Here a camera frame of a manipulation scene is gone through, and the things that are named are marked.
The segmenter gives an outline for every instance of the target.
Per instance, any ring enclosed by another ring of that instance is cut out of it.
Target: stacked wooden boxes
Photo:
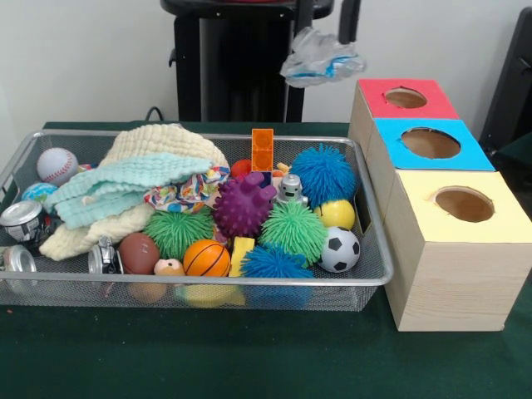
[[[437,83],[360,80],[349,136],[392,246],[397,328],[504,328],[532,265],[532,224]]]

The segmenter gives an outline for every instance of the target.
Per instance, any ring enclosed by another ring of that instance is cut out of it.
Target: red ball
[[[125,237],[118,251],[126,274],[153,274],[160,256],[153,239],[143,233],[133,233]]]
[[[251,172],[251,160],[238,160],[231,168],[231,177],[245,177]]]

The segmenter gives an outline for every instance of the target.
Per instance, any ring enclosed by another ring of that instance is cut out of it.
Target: blue paper top
[[[463,121],[376,119],[375,123],[388,149],[392,163],[398,169],[495,170]],[[435,159],[414,154],[402,140],[402,135],[415,128],[428,128],[446,133],[460,143],[460,152],[451,158]]]

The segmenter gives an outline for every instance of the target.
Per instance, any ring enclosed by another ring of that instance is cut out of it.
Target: light blue washcloth
[[[75,175],[47,197],[45,209],[56,209],[67,228],[89,226],[144,202],[146,191],[187,181],[204,173],[211,161],[159,153],[135,156]]]

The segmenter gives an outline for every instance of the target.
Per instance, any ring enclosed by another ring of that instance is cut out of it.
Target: soccer ball
[[[332,273],[347,272],[360,258],[357,236],[343,227],[329,227],[318,265]]]

